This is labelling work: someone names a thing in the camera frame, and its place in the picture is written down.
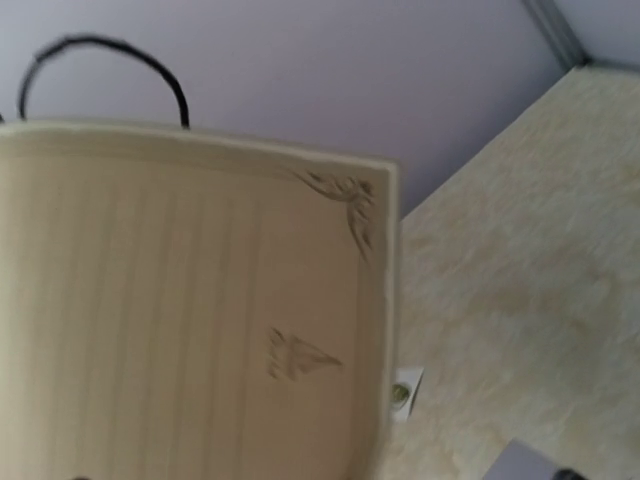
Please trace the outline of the beige letter paper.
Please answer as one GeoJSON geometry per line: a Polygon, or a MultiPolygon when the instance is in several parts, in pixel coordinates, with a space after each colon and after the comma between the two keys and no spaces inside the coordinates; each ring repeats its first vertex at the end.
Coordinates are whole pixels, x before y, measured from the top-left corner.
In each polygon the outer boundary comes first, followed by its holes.
{"type": "Polygon", "coordinates": [[[399,171],[177,128],[1,129],[5,479],[374,479],[399,171]]]}

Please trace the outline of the grey envelope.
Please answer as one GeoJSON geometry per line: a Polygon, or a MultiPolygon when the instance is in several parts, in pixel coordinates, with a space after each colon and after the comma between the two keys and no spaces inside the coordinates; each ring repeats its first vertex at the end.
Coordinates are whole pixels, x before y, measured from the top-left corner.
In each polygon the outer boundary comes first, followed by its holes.
{"type": "Polygon", "coordinates": [[[638,479],[639,452],[625,454],[594,442],[532,446],[511,440],[482,479],[638,479]]]}

